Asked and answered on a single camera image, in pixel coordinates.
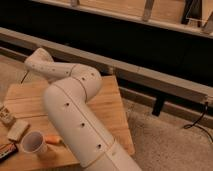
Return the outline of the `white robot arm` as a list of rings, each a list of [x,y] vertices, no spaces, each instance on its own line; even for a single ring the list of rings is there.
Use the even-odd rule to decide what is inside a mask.
[[[84,171],[142,171],[87,105],[102,87],[96,68],[56,62],[43,48],[27,57],[25,66],[51,80],[44,108]]]

